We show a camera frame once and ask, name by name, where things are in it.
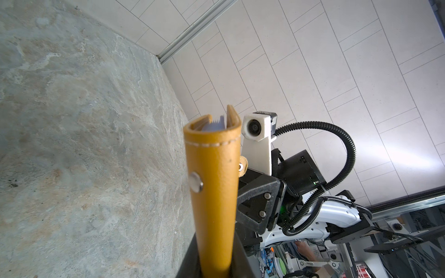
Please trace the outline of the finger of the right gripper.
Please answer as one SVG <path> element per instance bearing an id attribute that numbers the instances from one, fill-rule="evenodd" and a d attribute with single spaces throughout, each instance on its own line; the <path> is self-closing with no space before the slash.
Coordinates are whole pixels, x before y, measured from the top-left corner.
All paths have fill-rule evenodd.
<path id="1" fill-rule="evenodd" d="M 239 178 L 236 222 L 262 235 L 273 230 L 286 193 L 286 183 L 264 173 Z"/>

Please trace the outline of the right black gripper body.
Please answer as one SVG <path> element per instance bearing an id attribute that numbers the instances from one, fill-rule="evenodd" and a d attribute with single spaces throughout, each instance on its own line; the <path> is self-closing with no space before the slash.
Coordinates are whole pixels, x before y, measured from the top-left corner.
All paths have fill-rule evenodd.
<path id="1" fill-rule="evenodd" d="M 315 162 L 306 150 L 283 159 L 280 150 L 272 150 L 272 177 L 279 178 L 286 183 L 286 193 L 280 208 L 277 223 L 274 226 L 282 227 L 296 216 L 304 204 L 304 194 L 317 189 L 319 185 L 326 183 Z M 258 173 L 258 171 L 247 169 L 246 173 Z M 244 225 L 236 222 L 236 232 L 242 243 L 261 243 L 263 240 L 259 235 Z"/>

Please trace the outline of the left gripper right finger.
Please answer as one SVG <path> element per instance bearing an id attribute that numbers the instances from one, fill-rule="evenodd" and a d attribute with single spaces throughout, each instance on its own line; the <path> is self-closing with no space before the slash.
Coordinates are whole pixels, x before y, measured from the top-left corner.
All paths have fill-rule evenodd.
<path id="1" fill-rule="evenodd" d="M 260 263 L 255 257 L 248 257 L 242 242 L 235 232 L 232 261 L 230 268 L 231 278 L 261 278 Z"/>

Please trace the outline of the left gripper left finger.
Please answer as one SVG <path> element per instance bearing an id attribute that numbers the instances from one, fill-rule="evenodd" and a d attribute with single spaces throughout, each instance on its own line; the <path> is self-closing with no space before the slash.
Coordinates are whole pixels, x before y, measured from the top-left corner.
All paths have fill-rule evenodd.
<path id="1" fill-rule="evenodd" d="M 202 278 L 196 235 L 191 240 L 176 278 Z"/>

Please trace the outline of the yellow leather card holder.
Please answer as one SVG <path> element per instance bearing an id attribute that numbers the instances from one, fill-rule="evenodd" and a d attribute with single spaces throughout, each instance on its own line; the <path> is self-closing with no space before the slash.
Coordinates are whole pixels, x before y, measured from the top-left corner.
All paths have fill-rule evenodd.
<path id="1" fill-rule="evenodd" d="M 229 277 L 234 248 L 242 121 L 232 105 L 218 122 L 204 115 L 184 126 L 201 274 Z"/>

